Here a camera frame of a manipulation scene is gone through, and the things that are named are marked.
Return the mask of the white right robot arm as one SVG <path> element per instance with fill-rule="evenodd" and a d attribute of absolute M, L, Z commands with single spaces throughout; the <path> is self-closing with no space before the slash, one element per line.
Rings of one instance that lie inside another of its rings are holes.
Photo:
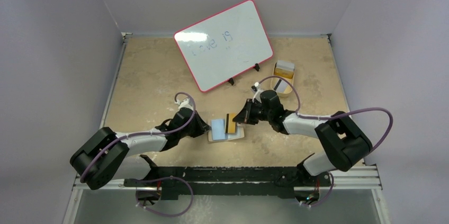
<path fill-rule="evenodd" d="M 343 111 L 331 116 L 307 117 L 287 110 L 273 90 L 262 91 L 255 99 L 247 99 L 243 109 L 233 118 L 235 123 L 256 125 L 266 121 L 276 132 L 317 138 L 323 151 L 312 154 L 298 165 L 297 178 L 310 185 L 318 175 L 328 171 L 346 172 L 373 149 L 370 139 Z"/>

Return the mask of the stack of grey cards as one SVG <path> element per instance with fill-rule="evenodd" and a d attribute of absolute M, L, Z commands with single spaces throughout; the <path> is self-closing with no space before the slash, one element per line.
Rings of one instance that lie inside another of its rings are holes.
<path fill-rule="evenodd" d="M 292 79 L 294 77 L 294 71 L 294 63 L 284 60 L 278 60 L 274 66 L 273 75 Z"/>

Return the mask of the gold credit card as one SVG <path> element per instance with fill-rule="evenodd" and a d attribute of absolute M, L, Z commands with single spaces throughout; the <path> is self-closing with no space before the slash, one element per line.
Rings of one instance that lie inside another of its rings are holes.
<path fill-rule="evenodd" d="M 236 113 L 227 113 L 225 118 L 225 127 L 224 131 L 225 134 L 235 134 L 236 133 L 236 122 L 234 121 L 234 118 L 236 117 Z"/>

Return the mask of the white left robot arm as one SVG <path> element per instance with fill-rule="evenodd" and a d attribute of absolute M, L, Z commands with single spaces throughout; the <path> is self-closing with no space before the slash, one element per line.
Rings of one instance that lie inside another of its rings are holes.
<path fill-rule="evenodd" d="M 196 138 L 210 129 L 197 111 L 182 107 L 172 118 L 148 131 L 119 133 L 102 127 L 71 156 L 69 163 L 80 175 L 80 182 L 92 190 L 100 189 L 111 180 L 127 178 L 152 186 L 157 182 L 158 172 L 149 166 L 135 173 L 121 172 L 125 159 L 146 152 L 167 151 L 181 139 Z"/>

